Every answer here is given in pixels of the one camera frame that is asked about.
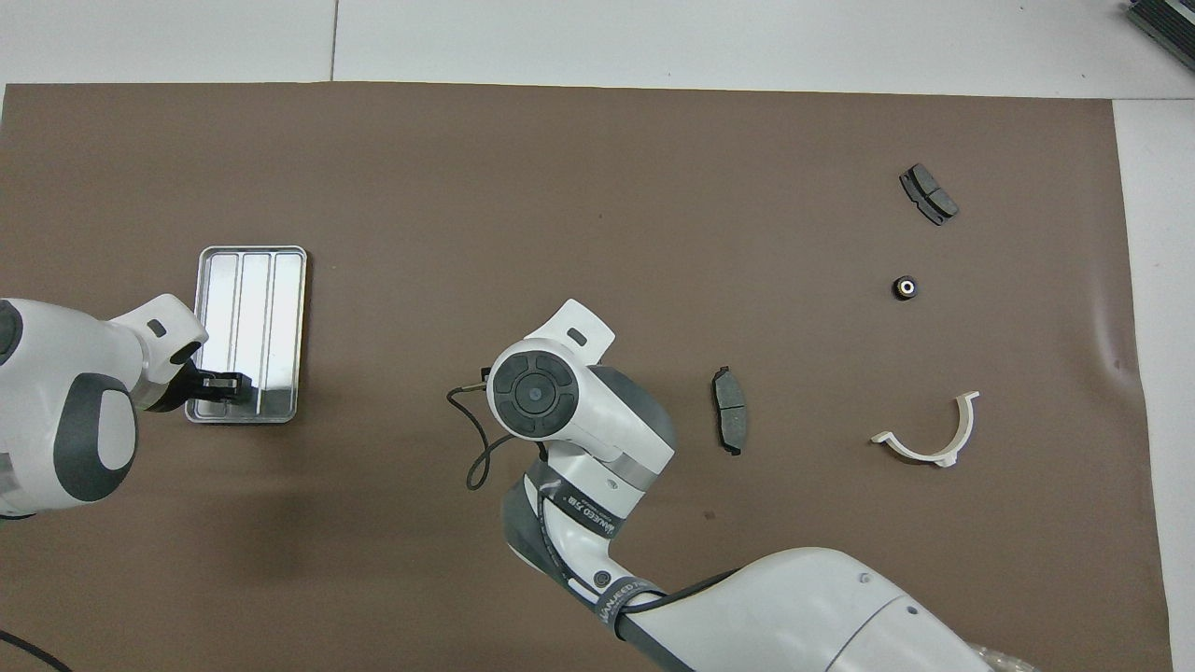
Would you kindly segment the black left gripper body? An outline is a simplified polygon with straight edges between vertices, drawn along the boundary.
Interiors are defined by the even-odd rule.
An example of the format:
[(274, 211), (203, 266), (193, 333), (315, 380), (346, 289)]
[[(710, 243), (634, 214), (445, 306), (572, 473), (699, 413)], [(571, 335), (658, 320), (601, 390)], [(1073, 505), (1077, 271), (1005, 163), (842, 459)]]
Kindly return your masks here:
[(176, 364), (174, 377), (155, 403), (147, 408), (149, 413), (171, 413), (204, 387), (204, 375), (194, 362), (194, 354), (201, 346), (197, 341), (189, 342), (170, 358), (170, 362)]

